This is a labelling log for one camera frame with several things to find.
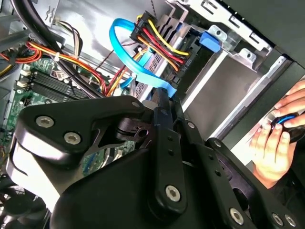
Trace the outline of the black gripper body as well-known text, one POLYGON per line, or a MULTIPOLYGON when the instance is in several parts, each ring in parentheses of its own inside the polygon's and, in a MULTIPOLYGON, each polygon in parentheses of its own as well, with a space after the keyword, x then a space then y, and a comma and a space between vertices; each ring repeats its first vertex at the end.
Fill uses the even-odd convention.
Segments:
POLYGON ((187 209, 159 220, 148 207, 150 156, 132 153, 67 188, 51 215, 52 229, 224 229, 202 172, 184 164, 187 209))

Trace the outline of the person's right hand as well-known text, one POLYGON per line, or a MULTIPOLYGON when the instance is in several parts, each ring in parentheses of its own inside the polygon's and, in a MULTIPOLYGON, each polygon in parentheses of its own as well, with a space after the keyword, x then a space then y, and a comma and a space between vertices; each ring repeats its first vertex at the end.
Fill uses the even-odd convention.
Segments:
POLYGON ((254 163, 254 176, 266 187, 272 188, 289 170, 296 144, 283 126, 264 124, 254 134, 249 150, 254 163))

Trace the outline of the person's left hand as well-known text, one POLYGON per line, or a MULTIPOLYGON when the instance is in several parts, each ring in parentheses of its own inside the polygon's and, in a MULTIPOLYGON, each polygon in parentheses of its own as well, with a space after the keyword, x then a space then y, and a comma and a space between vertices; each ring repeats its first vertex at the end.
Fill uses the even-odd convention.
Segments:
MULTIPOLYGON (((297 82, 282 98, 274 105, 273 114, 276 117, 305 111, 305 81, 297 82)), ((293 128, 305 125, 305 114, 300 114, 294 119, 284 122, 284 127, 293 128)))

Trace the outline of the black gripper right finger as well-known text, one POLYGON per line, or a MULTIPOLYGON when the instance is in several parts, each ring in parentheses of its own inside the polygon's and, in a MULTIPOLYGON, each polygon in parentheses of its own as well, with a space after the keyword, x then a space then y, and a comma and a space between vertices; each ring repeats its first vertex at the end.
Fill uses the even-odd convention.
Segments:
POLYGON ((214 229, 296 229, 296 217, 218 139, 203 141, 173 97, 174 128, 182 135, 183 158, 195 168, 188 186, 214 229))

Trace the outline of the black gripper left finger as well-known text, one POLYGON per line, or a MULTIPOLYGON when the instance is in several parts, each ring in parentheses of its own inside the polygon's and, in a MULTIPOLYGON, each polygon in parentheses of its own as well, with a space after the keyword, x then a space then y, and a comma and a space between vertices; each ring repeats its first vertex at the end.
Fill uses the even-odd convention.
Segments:
POLYGON ((149 208, 156 215, 180 215, 187 200, 172 98, 159 88, 147 102, 118 96, 27 107, 17 120, 8 174, 53 213, 71 185, 145 150, 149 208))

